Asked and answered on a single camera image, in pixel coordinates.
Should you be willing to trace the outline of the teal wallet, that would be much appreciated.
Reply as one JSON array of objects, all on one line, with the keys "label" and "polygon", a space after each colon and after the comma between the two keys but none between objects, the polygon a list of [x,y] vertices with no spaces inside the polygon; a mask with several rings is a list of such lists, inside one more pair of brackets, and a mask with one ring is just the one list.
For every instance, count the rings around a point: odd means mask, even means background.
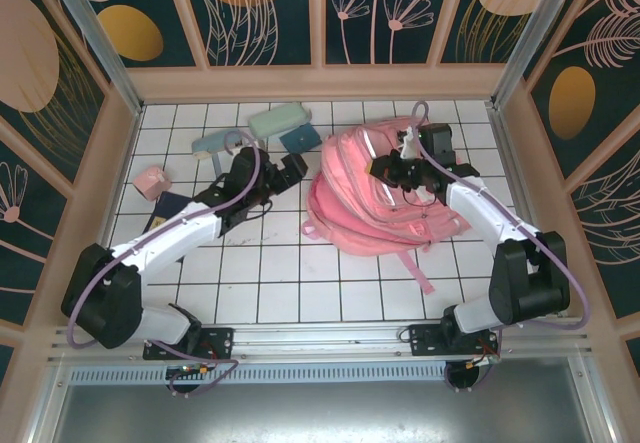
[{"label": "teal wallet", "polygon": [[303,154],[322,144],[320,135],[310,123],[285,133],[279,137],[279,140],[286,151],[291,154]]}]

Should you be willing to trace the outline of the grey blue notebook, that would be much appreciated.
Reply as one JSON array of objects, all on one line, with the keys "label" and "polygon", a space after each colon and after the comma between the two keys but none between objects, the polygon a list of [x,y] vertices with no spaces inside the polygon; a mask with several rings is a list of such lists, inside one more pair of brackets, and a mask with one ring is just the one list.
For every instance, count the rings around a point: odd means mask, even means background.
[{"label": "grey blue notebook", "polygon": [[216,153],[212,156],[215,179],[218,179],[223,174],[227,174],[230,171],[234,157],[234,154],[228,154],[225,152]]}]

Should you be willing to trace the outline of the light blue pencil box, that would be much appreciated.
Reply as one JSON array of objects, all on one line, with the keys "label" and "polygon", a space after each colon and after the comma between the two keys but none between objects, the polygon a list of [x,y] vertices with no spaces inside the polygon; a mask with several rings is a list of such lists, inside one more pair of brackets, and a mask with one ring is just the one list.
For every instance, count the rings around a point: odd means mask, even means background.
[{"label": "light blue pencil box", "polygon": [[191,143],[191,151],[196,159],[202,160],[212,158],[220,152],[232,154],[236,148],[241,148],[242,146],[243,139],[241,132],[227,129],[204,135],[195,140]]}]

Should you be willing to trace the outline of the mint green pencil case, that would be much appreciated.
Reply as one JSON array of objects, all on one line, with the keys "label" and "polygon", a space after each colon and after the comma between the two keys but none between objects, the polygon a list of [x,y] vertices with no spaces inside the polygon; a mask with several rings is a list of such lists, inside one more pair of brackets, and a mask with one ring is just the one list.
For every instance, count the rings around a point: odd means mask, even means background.
[{"label": "mint green pencil case", "polygon": [[274,107],[249,118],[249,129],[256,139],[266,139],[306,124],[311,113],[300,103]]}]

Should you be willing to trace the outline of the pink backpack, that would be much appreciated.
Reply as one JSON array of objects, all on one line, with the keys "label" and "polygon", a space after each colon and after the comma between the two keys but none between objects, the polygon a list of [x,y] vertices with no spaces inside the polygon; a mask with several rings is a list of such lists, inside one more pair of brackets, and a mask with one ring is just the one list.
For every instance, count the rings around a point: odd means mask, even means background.
[{"label": "pink backpack", "polygon": [[470,225],[424,190],[404,193],[368,173],[371,161],[403,147],[409,117],[365,123],[331,135],[321,148],[321,166],[306,197],[303,233],[361,257],[394,254],[425,294],[433,286],[413,251],[459,235]]}]

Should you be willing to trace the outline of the navy book with yellow label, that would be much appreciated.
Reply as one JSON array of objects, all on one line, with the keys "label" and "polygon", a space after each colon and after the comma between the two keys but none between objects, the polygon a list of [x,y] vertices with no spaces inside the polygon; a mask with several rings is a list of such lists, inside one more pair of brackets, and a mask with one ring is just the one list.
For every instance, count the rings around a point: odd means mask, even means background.
[{"label": "navy book with yellow label", "polygon": [[193,210],[191,202],[191,197],[172,192],[163,192],[156,201],[141,234],[142,240],[150,238],[141,250],[147,272],[180,261],[193,248],[185,237],[190,226],[183,222]]}]

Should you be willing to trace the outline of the small pink box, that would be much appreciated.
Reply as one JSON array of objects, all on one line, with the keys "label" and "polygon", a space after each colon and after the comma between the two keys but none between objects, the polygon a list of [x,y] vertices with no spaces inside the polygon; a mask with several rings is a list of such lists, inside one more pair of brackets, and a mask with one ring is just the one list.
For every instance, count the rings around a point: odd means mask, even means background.
[{"label": "small pink box", "polygon": [[151,166],[133,179],[133,185],[147,201],[154,201],[171,188],[172,181],[162,168]]}]

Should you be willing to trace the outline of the steel sheet panel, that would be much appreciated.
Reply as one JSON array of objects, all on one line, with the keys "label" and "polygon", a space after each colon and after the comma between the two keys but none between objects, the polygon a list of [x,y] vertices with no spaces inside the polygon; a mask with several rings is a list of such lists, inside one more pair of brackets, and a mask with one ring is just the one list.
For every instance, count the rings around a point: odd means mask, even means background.
[{"label": "steel sheet panel", "polygon": [[439,381],[70,386],[54,368],[28,443],[624,443],[588,357],[508,360]]}]

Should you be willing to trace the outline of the aluminium side rail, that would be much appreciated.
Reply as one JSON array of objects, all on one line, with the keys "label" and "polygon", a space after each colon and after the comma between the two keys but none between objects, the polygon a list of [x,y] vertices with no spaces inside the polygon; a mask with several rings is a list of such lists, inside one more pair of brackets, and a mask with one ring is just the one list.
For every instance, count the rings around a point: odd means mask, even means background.
[{"label": "aluminium side rail", "polygon": [[[492,107],[487,111],[515,214],[524,224],[533,226],[537,218],[530,202],[531,192],[505,119]],[[556,255],[562,264],[567,262],[562,237],[554,231],[544,232],[535,227],[526,230],[522,225],[498,246],[489,297],[496,304],[498,315],[506,318],[506,325],[557,314],[568,307],[570,282],[548,257],[549,253]]]},{"label": "aluminium side rail", "polygon": [[99,113],[75,186],[75,250],[64,299],[68,312],[92,278],[92,264],[84,262],[83,253],[95,245],[107,246],[138,123],[139,116],[114,100],[106,102]]}]

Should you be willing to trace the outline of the aluminium corner post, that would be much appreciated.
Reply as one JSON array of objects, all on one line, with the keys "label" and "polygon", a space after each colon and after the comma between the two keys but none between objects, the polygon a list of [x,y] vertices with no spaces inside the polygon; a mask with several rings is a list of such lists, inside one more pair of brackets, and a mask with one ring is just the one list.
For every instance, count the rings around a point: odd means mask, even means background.
[{"label": "aluminium corner post", "polygon": [[539,0],[536,4],[490,97],[490,108],[495,112],[499,112],[513,94],[565,1]]},{"label": "aluminium corner post", "polygon": [[56,2],[72,28],[76,30],[85,49],[96,60],[101,73],[115,86],[128,109],[135,116],[139,116],[142,100],[93,7],[96,3],[107,3],[109,0],[56,0]]}]

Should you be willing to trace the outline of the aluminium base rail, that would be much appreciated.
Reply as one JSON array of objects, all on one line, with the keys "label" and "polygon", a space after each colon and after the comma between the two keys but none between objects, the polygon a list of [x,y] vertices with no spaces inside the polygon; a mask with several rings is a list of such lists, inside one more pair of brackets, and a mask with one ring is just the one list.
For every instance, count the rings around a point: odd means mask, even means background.
[{"label": "aluminium base rail", "polygon": [[[231,357],[245,364],[408,360],[410,321],[231,324]],[[46,361],[67,364],[143,362],[144,343],[131,340],[115,349],[95,344],[73,349],[59,327],[45,345]],[[523,323],[502,331],[503,359],[591,355],[595,344],[585,330],[564,331]]]}]

